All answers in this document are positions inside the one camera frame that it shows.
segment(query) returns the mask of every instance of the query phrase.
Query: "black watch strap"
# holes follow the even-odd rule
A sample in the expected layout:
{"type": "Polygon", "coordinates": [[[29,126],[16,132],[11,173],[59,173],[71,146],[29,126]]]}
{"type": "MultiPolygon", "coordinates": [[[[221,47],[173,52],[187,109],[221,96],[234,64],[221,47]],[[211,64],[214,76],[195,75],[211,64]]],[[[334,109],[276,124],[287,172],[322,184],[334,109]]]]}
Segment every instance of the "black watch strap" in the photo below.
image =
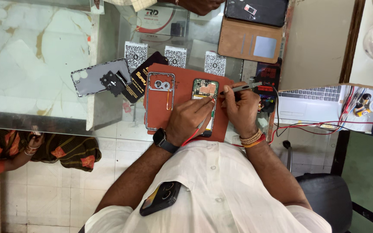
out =
{"type": "Polygon", "coordinates": [[[160,147],[166,151],[168,151],[171,154],[175,154],[176,151],[178,151],[179,147],[172,145],[170,142],[163,140],[160,143],[160,147]]]}

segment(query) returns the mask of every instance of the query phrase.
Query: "hand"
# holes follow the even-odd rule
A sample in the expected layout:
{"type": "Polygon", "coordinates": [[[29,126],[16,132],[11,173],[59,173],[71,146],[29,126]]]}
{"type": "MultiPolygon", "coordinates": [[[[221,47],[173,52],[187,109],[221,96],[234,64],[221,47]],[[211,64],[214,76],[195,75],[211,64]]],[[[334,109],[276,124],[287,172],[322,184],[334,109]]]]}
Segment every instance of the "hand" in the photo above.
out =
{"type": "Polygon", "coordinates": [[[234,92],[231,88],[246,85],[246,82],[238,82],[231,86],[224,86],[225,98],[222,107],[227,108],[227,115],[230,122],[235,126],[238,134],[243,139],[251,138],[257,133],[256,117],[259,108],[260,96],[251,89],[237,92],[241,100],[236,102],[234,92]]]}
{"type": "Polygon", "coordinates": [[[41,136],[33,136],[28,143],[28,146],[31,148],[38,148],[44,143],[45,134],[43,133],[41,136]]]}
{"type": "MultiPolygon", "coordinates": [[[[176,0],[159,0],[158,2],[169,2],[176,4],[176,0]]],[[[204,16],[210,13],[211,10],[218,9],[221,3],[225,0],[179,0],[178,5],[198,14],[204,16]]]]}
{"type": "Polygon", "coordinates": [[[194,135],[202,134],[211,119],[215,101],[211,97],[191,99],[181,105],[176,105],[166,127],[167,141],[174,146],[181,146],[191,137],[198,125],[205,119],[200,130],[194,135]]]}

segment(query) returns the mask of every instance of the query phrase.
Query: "beaded bracelet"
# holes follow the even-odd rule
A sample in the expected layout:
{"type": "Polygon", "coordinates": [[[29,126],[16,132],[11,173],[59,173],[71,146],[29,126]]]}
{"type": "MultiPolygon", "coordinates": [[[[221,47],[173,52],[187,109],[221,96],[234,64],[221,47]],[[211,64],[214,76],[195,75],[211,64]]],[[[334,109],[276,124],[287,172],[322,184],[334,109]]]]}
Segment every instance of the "beaded bracelet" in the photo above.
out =
{"type": "Polygon", "coordinates": [[[243,139],[240,137],[241,144],[252,144],[253,142],[260,139],[262,136],[262,131],[260,129],[257,129],[257,133],[253,135],[251,138],[243,139]]]}
{"type": "Polygon", "coordinates": [[[244,148],[250,148],[250,147],[253,147],[257,144],[259,144],[260,142],[266,140],[266,136],[264,134],[262,134],[262,136],[255,142],[253,142],[252,144],[242,144],[242,146],[244,146],[244,148]]]}

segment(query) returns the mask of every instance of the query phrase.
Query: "black smartphone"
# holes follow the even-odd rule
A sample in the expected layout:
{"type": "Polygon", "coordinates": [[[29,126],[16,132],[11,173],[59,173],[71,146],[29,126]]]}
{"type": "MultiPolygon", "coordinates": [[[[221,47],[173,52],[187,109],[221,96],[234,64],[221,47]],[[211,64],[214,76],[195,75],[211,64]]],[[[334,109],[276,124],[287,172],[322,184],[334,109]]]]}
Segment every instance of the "black smartphone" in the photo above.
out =
{"type": "Polygon", "coordinates": [[[283,27],[289,0],[227,0],[225,17],[283,27]]]}
{"type": "Polygon", "coordinates": [[[214,126],[215,107],[217,106],[218,87],[218,82],[200,78],[196,78],[192,86],[191,99],[202,99],[205,97],[212,97],[213,99],[215,99],[214,109],[211,113],[211,120],[208,123],[205,131],[201,134],[201,136],[206,138],[209,138],[212,135],[212,128],[214,126]]]}
{"type": "Polygon", "coordinates": [[[141,216],[147,216],[173,205],[178,197],[181,183],[176,181],[163,182],[153,194],[151,194],[142,204],[139,210],[141,216]]]}

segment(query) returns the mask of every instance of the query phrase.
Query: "marble surface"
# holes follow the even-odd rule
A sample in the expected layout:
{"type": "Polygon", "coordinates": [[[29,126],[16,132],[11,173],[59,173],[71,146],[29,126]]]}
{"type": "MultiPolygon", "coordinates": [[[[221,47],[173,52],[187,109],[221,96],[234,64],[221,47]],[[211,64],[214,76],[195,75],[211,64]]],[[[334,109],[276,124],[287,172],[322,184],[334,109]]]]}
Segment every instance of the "marble surface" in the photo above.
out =
{"type": "Polygon", "coordinates": [[[71,71],[89,66],[91,16],[0,0],[0,112],[86,119],[71,71]]]}

